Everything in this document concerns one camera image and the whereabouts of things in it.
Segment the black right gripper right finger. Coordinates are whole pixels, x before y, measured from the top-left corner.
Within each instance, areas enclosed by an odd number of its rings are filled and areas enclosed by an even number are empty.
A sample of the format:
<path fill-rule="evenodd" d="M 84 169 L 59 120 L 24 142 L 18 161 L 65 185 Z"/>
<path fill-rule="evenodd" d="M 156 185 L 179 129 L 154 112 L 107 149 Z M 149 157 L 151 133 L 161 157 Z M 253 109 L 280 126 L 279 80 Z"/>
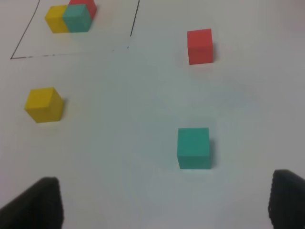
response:
<path fill-rule="evenodd" d="M 268 214 L 274 229 L 303 229 L 305 227 L 305 180 L 290 170 L 275 170 Z"/>

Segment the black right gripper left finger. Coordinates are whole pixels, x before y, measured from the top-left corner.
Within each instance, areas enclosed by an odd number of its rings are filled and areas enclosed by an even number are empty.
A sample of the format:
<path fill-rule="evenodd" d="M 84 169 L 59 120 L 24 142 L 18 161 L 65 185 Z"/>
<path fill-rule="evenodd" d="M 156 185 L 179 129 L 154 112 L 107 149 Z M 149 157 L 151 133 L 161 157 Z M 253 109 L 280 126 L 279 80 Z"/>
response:
<path fill-rule="evenodd" d="M 2 229 L 61 229 L 64 208 L 60 182 L 43 177 L 0 209 Z"/>

